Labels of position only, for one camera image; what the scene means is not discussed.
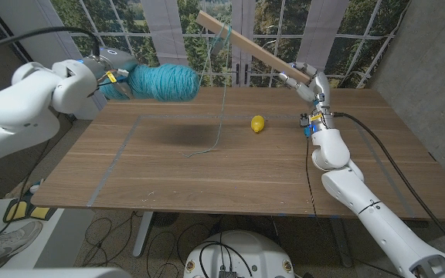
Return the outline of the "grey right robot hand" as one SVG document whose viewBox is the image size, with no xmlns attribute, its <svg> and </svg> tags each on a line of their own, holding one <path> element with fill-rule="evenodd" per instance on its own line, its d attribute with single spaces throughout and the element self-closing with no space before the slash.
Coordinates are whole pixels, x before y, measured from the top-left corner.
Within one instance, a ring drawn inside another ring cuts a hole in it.
<svg viewBox="0 0 445 278">
<path fill-rule="evenodd" d="M 330 112 L 330 86 L 328 78 L 324 72 L 319 71 L 307 63 L 293 62 L 289 63 L 292 68 L 300 70 L 311 78 L 306 84 L 288 76 L 285 72 L 279 73 L 279 77 L 291 89 L 296 90 L 297 94 L 305 101 L 312 104 L 314 109 L 309 114 L 301 116 L 301 126 L 308 127 L 309 133 L 334 128 L 332 115 Z"/>
</svg>

